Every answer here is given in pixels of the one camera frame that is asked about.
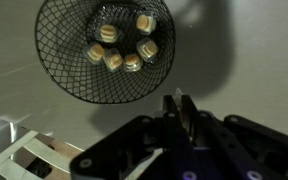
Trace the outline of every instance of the table surface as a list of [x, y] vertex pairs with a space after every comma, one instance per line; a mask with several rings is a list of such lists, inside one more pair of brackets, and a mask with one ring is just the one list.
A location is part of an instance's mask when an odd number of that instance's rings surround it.
[[166, 0], [177, 39], [169, 76], [144, 99], [110, 106], [70, 96], [45, 73], [34, 44], [41, 4], [0, 1], [0, 118], [87, 148], [181, 88], [219, 118], [288, 134], [288, 1]]

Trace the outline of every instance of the wire mesh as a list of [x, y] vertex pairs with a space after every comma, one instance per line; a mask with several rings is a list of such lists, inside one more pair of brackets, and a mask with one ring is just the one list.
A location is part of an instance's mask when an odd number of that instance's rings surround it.
[[[145, 63], [139, 72], [109, 72], [105, 64], [92, 65], [82, 53], [95, 41], [96, 28], [110, 20], [124, 33], [115, 44], [122, 56], [136, 52], [143, 36], [136, 17], [144, 10], [157, 19], [154, 39], [160, 51], [156, 62]], [[175, 29], [163, 0], [46, 0], [35, 26], [40, 61], [53, 81], [69, 94], [91, 103], [119, 104], [153, 92], [166, 78], [175, 53]]]

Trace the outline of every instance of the robotic arm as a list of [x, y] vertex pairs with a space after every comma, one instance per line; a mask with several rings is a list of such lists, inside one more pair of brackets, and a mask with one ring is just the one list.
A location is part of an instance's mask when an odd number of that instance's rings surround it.
[[125, 179], [159, 148], [138, 179], [288, 180], [287, 135], [236, 115], [220, 121], [187, 95], [181, 107], [164, 96], [155, 118], [139, 116], [77, 156], [72, 179]]

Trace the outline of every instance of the screw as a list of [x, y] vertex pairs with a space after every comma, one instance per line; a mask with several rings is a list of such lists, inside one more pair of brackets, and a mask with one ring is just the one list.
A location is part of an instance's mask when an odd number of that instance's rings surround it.
[[168, 113], [168, 117], [175, 117], [174, 113]]
[[200, 116], [207, 117], [207, 114], [206, 113], [201, 113]]
[[263, 180], [263, 176], [257, 171], [248, 171], [247, 177], [250, 180]]
[[232, 122], [237, 122], [238, 119], [237, 119], [236, 117], [231, 117], [231, 118], [230, 118], [230, 121], [232, 121]]
[[148, 118], [143, 119], [143, 123], [149, 123], [149, 122], [150, 122], [150, 119], [148, 119]]
[[92, 160], [91, 159], [83, 159], [80, 162], [80, 167], [83, 168], [83, 169], [91, 167], [91, 165], [92, 165]]
[[196, 174], [192, 171], [185, 171], [183, 173], [183, 180], [196, 180]]

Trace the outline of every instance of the macaron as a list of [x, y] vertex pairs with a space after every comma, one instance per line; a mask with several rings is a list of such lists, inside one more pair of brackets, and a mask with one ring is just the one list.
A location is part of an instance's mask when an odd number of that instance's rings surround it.
[[99, 61], [102, 59], [103, 55], [105, 53], [105, 50], [104, 48], [96, 43], [94, 44], [93, 46], [91, 46], [90, 50], [87, 52], [87, 54], [93, 59], [93, 60], [96, 60], [96, 61]]
[[153, 17], [141, 14], [136, 21], [137, 29], [144, 32], [151, 32], [155, 29], [156, 22]]
[[107, 58], [107, 61], [109, 62], [109, 68], [111, 69], [116, 69], [118, 68], [120, 65], [122, 65], [123, 63], [123, 59], [121, 57], [121, 55], [119, 54], [114, 54], [110, 57]]
[[117, 30], [114, 26], [105, 24], [101, 26], [100, 32], [104, 42], [114, 42], [117, 38]]
[[125, 58], [125, 64], [128, 66], [135, 66], [139, 62], [140, 62], [140, 57], [138, 57], [137, 54], [131, 54]]
[[158, 52], [158, 47], [154, 41], [149, 40], [142, 46], [142, 51], [147, 57], [150, 57]]

